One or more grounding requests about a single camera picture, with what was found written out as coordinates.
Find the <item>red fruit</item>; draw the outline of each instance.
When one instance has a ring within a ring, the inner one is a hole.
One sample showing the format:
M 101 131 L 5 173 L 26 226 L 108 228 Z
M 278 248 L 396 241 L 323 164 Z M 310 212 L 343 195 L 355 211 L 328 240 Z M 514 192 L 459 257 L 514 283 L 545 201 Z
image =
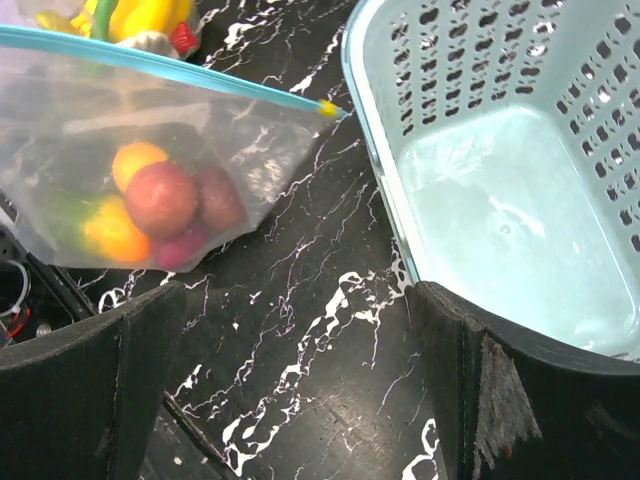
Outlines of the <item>red fruit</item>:
M 198 192 L 182 167 L 157 162 L 131 178 L 125 204 L 136 227 L 150 237 L 163 239 L 189 226 L 198 208 Z
M 168 240 L 156 240 L 151 244 L 153 258 L 158 267 L 174 271 L 192 260 L 207 243 L 207 231 L 197 224 Z
M 197 175 L 201 215 L 204 222 L 221 232 L 242 223 L 247 213 L 229 174 L 220 167 L 209 167 Z

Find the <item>basket bottom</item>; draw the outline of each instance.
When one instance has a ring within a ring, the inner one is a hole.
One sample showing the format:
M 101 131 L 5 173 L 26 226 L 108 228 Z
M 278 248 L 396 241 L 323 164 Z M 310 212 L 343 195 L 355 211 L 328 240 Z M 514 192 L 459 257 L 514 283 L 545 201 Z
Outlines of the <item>basket bottom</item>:
M 417 267 L 532 330 L 627 354 L 635 282 L 563 141 L 544 115 L 511 107 L 409 144 L 398 171 L 429 258 Z

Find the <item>translucent bag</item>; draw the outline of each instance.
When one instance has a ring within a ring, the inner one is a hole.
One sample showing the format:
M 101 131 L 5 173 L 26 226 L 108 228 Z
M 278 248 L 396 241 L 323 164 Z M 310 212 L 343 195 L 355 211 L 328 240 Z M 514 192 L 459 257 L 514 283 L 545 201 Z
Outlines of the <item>translucent bag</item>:
M 185 59 L 200 46 L 195 0 L 16 0 L 28 25 Z
M 342 112 L 200 67 L 0 27 L 0 188 L 41 261 L 188 271 L 255 230 Z

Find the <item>orange fruit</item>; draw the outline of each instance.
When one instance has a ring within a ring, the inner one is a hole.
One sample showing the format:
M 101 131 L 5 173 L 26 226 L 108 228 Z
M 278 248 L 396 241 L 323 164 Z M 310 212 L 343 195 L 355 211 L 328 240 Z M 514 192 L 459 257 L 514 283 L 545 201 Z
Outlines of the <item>orange fruit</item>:
M 111 165 L 113 180 L 122 193 L 127 191 L 133 176 L 143 167 L 169 158 L 167 152 L 149 142 L 134 142 L 118 150 Z
M 88 248 L 118 263 L 141 263 L 151 256 L 151 239 L 133 224 L 124 199 L 109 195 L 84 224 Z

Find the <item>plastic basket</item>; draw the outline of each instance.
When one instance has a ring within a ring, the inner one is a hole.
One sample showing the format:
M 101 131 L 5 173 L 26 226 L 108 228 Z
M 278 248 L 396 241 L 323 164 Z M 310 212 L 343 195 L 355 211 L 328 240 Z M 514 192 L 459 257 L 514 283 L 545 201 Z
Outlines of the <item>plastic basket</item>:
M 640 354 L 640 3 L 364 0 L 343 67 L 413 281 Z

